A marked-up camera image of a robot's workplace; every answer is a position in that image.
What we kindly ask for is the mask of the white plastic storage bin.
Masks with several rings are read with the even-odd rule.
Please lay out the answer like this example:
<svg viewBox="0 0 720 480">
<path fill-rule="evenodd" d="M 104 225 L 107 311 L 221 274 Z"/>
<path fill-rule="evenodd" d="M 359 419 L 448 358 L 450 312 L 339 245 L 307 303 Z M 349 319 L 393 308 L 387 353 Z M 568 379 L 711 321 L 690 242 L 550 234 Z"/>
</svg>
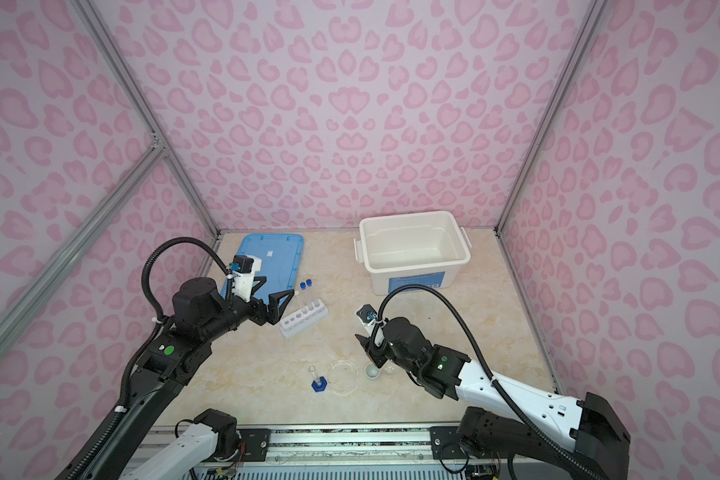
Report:
<svg viewBox="0 0 720 480">
<path fill-rule="evenodd" d="M 447 211 L 366 218 L 354 254 L 376 295 L 406 285 L 450 287 L 471 260 L 472 242 Z"/>
</svg>

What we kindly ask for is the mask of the clear petri dish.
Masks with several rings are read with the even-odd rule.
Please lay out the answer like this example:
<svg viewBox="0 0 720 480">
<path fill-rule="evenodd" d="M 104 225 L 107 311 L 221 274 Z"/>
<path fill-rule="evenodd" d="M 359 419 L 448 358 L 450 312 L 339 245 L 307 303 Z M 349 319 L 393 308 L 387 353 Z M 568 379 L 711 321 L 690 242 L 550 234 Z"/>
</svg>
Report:
<svg viewBox="0 0 720 480">
<path fill-rule="evenodd" d="M 328 390 L 340 396 L 349 395 L 358 382 L 359 372 L 350 360 L 334 361 L 327 370 Z"/>
</svg>

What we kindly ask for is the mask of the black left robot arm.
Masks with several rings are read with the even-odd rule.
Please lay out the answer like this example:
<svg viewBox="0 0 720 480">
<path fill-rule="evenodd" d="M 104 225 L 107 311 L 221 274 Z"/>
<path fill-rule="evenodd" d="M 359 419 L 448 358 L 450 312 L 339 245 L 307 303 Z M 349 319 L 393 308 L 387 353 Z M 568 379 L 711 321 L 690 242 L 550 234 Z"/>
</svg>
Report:
<svg viewBox="0 0 720 480">
<path fill-rule="evenodd" d="M 289 289 L 271 294 L 266 302 L 237 296 L 228 300 L 211 278 L 182 284 L 166 327 L 126 368 L 115 408 L 57 477 L 119 478 L 162 412 L 210 357 L 212 343 L 246 321 L 277 324 L 293 296 Z"/>
</svg>

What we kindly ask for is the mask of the white test tube rack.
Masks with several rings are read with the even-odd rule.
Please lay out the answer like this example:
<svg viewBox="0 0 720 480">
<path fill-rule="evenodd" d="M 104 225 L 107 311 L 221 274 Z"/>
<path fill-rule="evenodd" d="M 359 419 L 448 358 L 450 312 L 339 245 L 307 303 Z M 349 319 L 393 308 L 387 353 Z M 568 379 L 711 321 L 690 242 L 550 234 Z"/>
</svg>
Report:
<svg viewBox="0 0 720 480">
<path fill-rule="evenodd" d="M 279 323 L 280 332 L 284 338 L 292 338 L 326 318 L 329 313 L 328 307 L 320 299 L 317 299 L 285 316 Z"/>
</svg>

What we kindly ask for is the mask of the blue plastic bin lid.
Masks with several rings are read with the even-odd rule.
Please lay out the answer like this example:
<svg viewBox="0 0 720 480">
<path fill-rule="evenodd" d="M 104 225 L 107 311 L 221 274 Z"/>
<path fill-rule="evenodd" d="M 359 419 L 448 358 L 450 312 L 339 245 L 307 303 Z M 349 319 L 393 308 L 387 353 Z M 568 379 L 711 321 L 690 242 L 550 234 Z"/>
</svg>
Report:
<svg viewBox="0 0 720 480">
<path fill-rule="evenodd" d="M 257 275 L 267 279 L 255 298 L 267 303 L 270 294 L 295 288 L 303 248 L 304 238 L 299 234 L 249 234 L 243 238 L 237 254 L 259 258 L 262 265 Z"/>
</svg>

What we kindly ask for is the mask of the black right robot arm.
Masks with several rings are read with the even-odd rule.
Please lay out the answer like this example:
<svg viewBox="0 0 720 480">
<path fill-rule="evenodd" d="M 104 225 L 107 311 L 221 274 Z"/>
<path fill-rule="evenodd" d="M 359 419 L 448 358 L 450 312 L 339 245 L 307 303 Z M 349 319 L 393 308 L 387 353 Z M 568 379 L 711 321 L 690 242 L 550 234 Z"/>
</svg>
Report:
<svg viewBox="0 0 720 480">
<path fill-rule="evenodd" d="M 520 455 L 574 479 L 627 478 L 631 436 L 602 396 L 578 399 L 487 373 L 467 354 L 431 343 L 404 317 L 378 320 L 369 305 L 357 316 L 366 330 L 357 340 L 376 367 L 393 363 L 431 396 L 467 404 L 457 429 L 464 453 Z"/>
</svg>

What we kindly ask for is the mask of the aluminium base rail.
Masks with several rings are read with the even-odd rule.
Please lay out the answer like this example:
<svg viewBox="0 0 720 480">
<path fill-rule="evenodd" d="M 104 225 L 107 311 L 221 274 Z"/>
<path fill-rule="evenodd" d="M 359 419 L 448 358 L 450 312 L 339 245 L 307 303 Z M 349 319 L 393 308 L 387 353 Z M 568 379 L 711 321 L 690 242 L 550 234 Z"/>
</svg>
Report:
<svg viewBox="0 0 720 480">
<path fill-rule="evenodd" d="M 567 479 L 507 453 L 470 457 L 451 424 L 155 427 L 115 479 Z"/>
</svg>

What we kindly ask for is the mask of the blue-based small cylinder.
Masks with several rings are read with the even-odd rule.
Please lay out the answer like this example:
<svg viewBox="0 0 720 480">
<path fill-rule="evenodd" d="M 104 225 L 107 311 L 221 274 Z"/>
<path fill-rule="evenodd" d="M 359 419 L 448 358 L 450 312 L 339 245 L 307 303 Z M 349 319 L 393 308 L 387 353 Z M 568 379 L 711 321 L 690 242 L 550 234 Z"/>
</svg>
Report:
<svg viewBox="0 0 720 480">
<path fill-rule="evenodd" d="M 314 365 L 310 365 L 308 371 L 312 376 L 311 388 L 313 391 L 316 393 L 324 392 L 328 386 L 327 379 L 317 371 Z"/>
</svg>

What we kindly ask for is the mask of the small clear glass dish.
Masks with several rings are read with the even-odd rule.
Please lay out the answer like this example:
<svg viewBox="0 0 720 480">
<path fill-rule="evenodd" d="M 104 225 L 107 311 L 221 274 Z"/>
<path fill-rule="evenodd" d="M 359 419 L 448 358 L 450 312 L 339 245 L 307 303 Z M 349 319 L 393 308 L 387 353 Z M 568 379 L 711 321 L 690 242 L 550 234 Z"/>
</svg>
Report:
<svg viewBox="0 0 720 480">
<path fill-rule="evenodd" d="M 392 363 L 387 363 L 383 368 L 383 373 L 385 375 L 395 375 L 397 372 L 398 368 Z"/>
</svg>

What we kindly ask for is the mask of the aluminium frame strut left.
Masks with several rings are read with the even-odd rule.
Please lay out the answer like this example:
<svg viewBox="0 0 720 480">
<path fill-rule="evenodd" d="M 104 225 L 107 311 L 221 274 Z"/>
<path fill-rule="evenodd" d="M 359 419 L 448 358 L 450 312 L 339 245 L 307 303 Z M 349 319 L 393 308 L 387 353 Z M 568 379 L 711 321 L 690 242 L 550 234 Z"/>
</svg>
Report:
<svg viewBox="0 0 720 480">
<path fill-rule="evenodd" d="M 161 140 L 148 148 L 137 164 L 92 210 L 80 227 L 54 253 L 39 275 L 21 292 L 0 317 L 0 362 L 23 335 L 28 325 L 56 293 L 79 262 L 87 255 L 122 208 L 130 201 L 152 170 L 163 160 L 165 143 Z"/>
</svg>

